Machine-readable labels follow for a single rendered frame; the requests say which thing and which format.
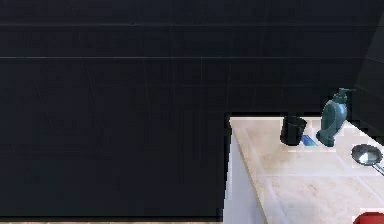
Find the black cup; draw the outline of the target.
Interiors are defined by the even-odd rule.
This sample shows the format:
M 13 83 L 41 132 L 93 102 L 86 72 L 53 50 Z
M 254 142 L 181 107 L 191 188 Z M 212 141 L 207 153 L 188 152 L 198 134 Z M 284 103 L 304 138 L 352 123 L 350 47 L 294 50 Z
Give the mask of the black cup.
M 301 142 L 307 122 L 295 116 L 286 116 L 283 119 L 280 141 L 288 146 L 297 146 Z

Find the white cabinet with marble top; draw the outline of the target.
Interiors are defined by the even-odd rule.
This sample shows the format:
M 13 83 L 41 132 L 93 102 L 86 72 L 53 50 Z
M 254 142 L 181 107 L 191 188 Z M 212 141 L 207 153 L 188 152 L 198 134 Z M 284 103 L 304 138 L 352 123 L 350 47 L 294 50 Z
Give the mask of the white cabinet with marble top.
M 384 146 L 346 122 L 335 145 L 280 141 L 281 117 L 232 117 L 223 224 L 353 224 L 384 214 L 384 176 L 351 149 Z

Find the teal soap dispenser bottle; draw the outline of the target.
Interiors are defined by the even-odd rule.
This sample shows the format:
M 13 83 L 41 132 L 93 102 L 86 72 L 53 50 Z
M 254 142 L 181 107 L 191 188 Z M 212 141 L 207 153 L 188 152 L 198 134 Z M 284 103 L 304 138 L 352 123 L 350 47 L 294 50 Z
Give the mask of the teal soap dispenser bottle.
M 339 88 L 323 108 L 321 128 L 316 133 L 316 138 L 327 147 L 334 146 L 335 136 L 347 119 L 348 92 L 352 92 L 352 89 Z

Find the red round object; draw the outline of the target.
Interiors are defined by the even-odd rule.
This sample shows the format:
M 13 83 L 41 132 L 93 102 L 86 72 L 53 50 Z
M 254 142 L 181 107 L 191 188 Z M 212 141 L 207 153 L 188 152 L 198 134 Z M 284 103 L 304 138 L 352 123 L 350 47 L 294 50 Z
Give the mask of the red round object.
M 356 217 L 353 224 L 384 224 L 384 213 L 364 212 Z

